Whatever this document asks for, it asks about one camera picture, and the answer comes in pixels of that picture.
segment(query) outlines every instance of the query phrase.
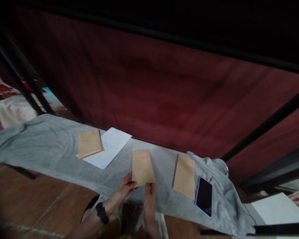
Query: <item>white envelope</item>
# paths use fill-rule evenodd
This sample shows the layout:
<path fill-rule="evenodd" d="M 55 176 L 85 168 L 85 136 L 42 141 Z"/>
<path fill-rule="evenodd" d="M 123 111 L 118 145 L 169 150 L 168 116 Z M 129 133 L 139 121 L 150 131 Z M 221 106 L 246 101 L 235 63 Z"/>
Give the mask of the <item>white envelope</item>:
<path fill-rule="evenodd" d="M 130 134 L 112 127 L 101 136 L 104 151 L 92 154 L 83 160 L 100 169 L 105 169 L 131 137 Z"/>

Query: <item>kraft paper envelope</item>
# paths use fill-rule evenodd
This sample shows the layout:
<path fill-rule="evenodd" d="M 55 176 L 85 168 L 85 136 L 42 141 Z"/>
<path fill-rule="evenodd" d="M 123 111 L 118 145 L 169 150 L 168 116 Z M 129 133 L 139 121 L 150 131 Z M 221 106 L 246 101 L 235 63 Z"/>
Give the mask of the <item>kraft paper envelope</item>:
<path fill-rule="evenodd" d="M 195 200 L 195 161 L 178 155 L 173 189 Z"/>
<path fill-rule="evenodd" d="M 148 149 L 134 151 L 132 164 L 132 180 L 137 182 L 136 187 L 155 182 L 153 166 L 150 160 L 150 151 Z"/>
<path fill-rule="evenodd" d="M 103 151 L 99 130 L 78 134 L 79 159 Z"/>

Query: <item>floor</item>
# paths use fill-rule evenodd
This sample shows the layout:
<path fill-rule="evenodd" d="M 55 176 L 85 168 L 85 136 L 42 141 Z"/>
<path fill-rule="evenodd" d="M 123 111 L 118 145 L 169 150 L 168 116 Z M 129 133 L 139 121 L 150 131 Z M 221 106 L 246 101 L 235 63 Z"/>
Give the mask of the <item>floor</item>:
<path fill-rule="evenodd" d="M 33 173 L 37 175 L 35 180 L 0 164 L 0 228 L 5 238 L 64 238 L 79 225 L 86 205 L 97 193 Z M 165 216 L 165 220 L 171 239 L 231 238 L 200 236 L 193 222 L 172 216 Z"/>

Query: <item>smartphone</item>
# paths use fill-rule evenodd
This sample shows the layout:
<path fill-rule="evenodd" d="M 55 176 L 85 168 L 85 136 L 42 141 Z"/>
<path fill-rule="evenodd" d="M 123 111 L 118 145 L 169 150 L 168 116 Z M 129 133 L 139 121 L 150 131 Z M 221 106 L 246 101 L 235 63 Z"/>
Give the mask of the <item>smartphone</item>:
<path fill-rule="evenodd" d="M 199 177 L 195 204 L 208 217 L 212 217 L 213 186 L 202 177 Z"/>

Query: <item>smartwatch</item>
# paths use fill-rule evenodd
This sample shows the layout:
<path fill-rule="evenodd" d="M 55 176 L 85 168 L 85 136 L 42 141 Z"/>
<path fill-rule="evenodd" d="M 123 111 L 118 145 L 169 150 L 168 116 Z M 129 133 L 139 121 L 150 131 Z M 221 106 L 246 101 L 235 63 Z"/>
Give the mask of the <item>smartwatch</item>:
<path fill-rule="evenodd" d="M 106 215 L 105 207 L 103 207 L 103 203 L 102 202 L 98 203 L 96 205 L 95 209 L 96 209 L 97 215 L 101 219 L 102 223 L 104 225 L 108 224 L 110 220 Z"/>

